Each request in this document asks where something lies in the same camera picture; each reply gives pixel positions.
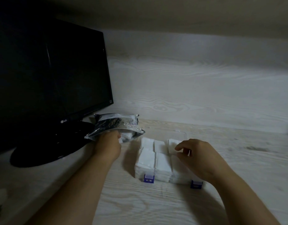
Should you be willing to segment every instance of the desk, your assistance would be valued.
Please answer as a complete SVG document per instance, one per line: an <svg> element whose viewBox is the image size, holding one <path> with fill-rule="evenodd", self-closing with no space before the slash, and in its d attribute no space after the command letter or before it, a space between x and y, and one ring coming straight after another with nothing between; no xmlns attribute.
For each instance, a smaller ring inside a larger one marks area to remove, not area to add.
<svg viewBox="0 0 288 225"><path fill-rule="evenodd" d="M208 141L252 187L281 224L288 224L288 135L139 120L149 132L184 131L189 138ZM89 158L90 143L60 160L38 167L9 164L12 151L0 155L0 188L9 198L0 225L24 224ZM135 179L139 139L124 143L109 171L93 224L226 224L222 201L214 187L203 190Z"/></svg>

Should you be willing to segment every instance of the black computer monitor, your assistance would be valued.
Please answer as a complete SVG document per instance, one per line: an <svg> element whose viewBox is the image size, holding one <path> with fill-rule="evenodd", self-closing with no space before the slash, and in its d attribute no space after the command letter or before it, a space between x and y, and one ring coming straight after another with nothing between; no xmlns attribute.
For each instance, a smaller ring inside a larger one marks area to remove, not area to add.
<svg viewBox="0 0 288 225"><path fill-rule="evenodd" d="M88 141L89 113L113 104L103 33L0 11L0 151L41 165Z"/></svg>

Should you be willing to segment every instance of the stack of cotton pads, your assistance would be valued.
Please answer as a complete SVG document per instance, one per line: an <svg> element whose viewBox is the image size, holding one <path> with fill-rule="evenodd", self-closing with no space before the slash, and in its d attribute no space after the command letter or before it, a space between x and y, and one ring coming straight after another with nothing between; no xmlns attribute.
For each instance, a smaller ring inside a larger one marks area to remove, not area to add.
<svg viewBox="0 0 288 225"><path fill-rule="evenodd" d="M154 174L159 181L177 184L188 184L202 181L184 166L176 154L177 144L181 141L168 139L158 141L143 137L135 164L135 178L143 178L145 174Z"/></svg>

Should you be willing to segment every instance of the left hand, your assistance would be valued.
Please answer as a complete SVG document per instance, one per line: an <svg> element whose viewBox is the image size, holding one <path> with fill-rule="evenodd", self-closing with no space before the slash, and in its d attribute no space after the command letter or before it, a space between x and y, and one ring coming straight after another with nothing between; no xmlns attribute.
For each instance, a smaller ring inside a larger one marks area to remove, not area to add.
<svg viewBox="0 0 288 225"><path fill-rule="evenodd" d="M107 161L114 162L121 152L121 144L118 141L120 137L119 132L116 130L103 133L97 141L94 155L100 156Z"/></svg>

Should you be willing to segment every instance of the hand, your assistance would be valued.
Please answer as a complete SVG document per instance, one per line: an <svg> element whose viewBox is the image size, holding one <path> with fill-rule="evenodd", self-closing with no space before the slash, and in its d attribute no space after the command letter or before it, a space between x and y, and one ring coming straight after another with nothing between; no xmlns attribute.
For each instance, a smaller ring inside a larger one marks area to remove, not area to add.
<svg viewBox="0 0 288 225"><path fill-rule="evenodd" d="M177 157L199 178L213 183L221 175L232 171L225 160L208 142L190 139L184 140L176 147Z"/></svg>
<svg viewBox="0 0 288 225"><path fill-rule="evenodd" d="M97 141L94 155L100 156L107 161L114 162L121 152L121 144L118 141L120 137L118 131L103 133Z"/></svg>

